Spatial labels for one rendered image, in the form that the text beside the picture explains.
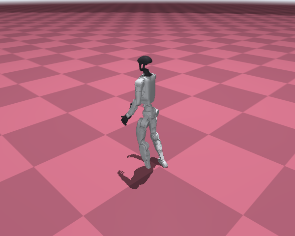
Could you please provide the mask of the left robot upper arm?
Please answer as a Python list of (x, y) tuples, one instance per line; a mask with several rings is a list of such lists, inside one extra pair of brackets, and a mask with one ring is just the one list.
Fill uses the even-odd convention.
[(135, 81), (135, 100), (136, 100), (136, 106), (141, 105), (141, 96), (142, 96), (142, 88), (144, 87), (144, 79), (139, 78)]

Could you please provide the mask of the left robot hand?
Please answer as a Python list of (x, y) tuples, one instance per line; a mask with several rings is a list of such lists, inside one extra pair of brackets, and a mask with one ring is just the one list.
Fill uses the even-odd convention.
[(123, 123), (124, 125), (127, 125), (126, 123), (128, 122), (128, 119), (130, 119), (132, 116), (130, 116), (129, 118), (127, 118), (126, 115), (121, 116), (121, 117), (123, 117), (123, 118), (121, 119), (122, 123)]

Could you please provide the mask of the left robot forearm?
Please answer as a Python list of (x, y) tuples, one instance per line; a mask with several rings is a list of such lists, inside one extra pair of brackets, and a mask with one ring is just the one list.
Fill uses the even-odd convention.
[(129, 109), (128, 113), (126, 114), (127, 118), (129, 118), (130, 116), (132, 116), (135, 111), (137, 110), (138, 106), (136, 106), (136, 100), (134, 99), (131, 105), (131, 108)]

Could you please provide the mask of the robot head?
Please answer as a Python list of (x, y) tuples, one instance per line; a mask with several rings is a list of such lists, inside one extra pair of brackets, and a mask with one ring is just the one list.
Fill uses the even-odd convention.
[[(148, 63), (152, 63), (152, 59), (149, 56), (142, 56), (138, 58), (137, 62), (139, 63), (139, 69), (140, 71), (143, 71), (144, 76), (152, 76), (152, 74), (149, 72), (148, 69), (145, 68), (145, 65)], [(143, 68), (141, 69), (141, 65), (143, 64)]]

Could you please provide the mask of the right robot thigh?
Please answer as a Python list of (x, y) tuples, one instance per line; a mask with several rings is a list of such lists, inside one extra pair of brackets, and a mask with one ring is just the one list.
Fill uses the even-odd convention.
[(158, 139), (158, 136), (157, 136), (157, 133), (156, 133), (156, 124), (157, 124), (157, 116), (159, 114), (159, 110), (156, 109), (156, 115), (155, 115), (155, 118), (153, 120), (150, 121), (149, 123), (149, 129), (150, 129), (150, 138), (152, 140), (157, 140)]

